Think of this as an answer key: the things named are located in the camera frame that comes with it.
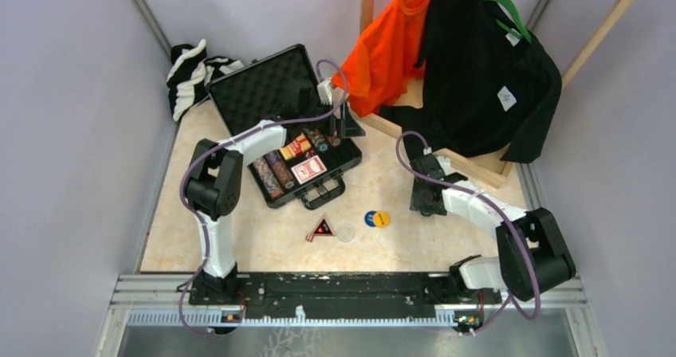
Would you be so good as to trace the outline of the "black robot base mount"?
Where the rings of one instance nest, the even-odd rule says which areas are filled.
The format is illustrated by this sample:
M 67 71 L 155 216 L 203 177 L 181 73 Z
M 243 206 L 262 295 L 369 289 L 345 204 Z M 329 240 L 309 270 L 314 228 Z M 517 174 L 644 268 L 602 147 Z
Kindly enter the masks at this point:
M 244 273 L 205 275 L 188 289 L 192 305 L 237 305 L 247 319 L 282 319 L 301 307 L 311 320 L 430 319 L 443 304 L 500 304 L 492 289 L 465 291 L 443 273 Z

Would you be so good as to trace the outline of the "black poker set case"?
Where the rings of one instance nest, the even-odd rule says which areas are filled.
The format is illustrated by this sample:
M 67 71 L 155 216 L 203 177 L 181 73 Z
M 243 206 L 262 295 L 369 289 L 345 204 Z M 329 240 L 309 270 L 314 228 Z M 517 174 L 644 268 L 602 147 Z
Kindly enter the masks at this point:
M 299 119 L 297 107 L 301 88 L 319 83 L 307 49 L 302 44 L 296 44 L 213 79 L 207 90 L 230 134 L 238 135 L 261 120 Z M 301 133 L 307 136 L 307 130 L 316 129 L 308 124 L 287 125 L 283 145 L 289 144 Z M 323 206 L 345 192 L 344 173 L 356 167 L 362 159 L 362 152 L 354 138 L 347 138 L 342 139 L 338 147 L 330 145 L 325 153 L 319 153 L 312 145 L 303 155 L 284 160 L 285 165 L 291 171 L 291 167 L 315 155 L 321 158 L 328 171 L 305 184 L 300 184 L 293 176 L 296 186 L 292 190 L 281 186 L 284 194 L 276 199 L 268 195 L 253 163 L 248 166 L 268 207 L 279 208 L 296 198 L 309 210 Z

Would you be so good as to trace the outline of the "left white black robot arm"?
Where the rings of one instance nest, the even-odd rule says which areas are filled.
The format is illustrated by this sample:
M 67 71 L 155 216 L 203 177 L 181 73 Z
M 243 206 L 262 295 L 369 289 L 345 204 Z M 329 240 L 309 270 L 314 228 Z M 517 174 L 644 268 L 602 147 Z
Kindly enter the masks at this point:
M 283 145 L 290 124 L 313 123 L 327 119 L 346 106 L 348 93 L 320 116 L 293 120 L 261 120 L 252 128 L 215 143 L 195 158 L 183 175 L 179 187 L 182 204 L 195 216 L 200 228 L 202 263 L 184 284 L 189 289 L 198 277 L 213 277 L 207 292 L 220 304 L 233 302 L 239 283 L 229 277 L 236 267 L 230 215 L 241 194 L 242 172 L 255 159 Z

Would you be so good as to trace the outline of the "orange boxed card deck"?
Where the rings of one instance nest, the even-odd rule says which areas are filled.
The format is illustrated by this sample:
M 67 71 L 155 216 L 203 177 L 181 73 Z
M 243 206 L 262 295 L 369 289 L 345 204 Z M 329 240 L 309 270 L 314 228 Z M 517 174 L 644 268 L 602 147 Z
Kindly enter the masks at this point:
M 283 160 L 291 160 L 297 156 L 303 155 L 312 148 L 312 143 L 308 137 L 301 133 L 298 137 L 293 139 L 289 144 L 280 149 Z

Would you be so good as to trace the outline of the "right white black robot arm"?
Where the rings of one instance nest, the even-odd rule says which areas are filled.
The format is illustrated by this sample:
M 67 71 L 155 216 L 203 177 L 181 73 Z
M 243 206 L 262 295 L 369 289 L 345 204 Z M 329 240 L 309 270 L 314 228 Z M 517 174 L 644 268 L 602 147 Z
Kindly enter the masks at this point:
M 450 267 L 449 292 L 469 303 L 480 289 L 506 290 L 520 301 L 535 298 L 576 275 L 576 266 L 553 213 L 525 210 L 491 197 L 438 158 L 411 162 L 411 209 L 424 216 L 454 214 L 493 236 L 497 256 L 470 256 Z

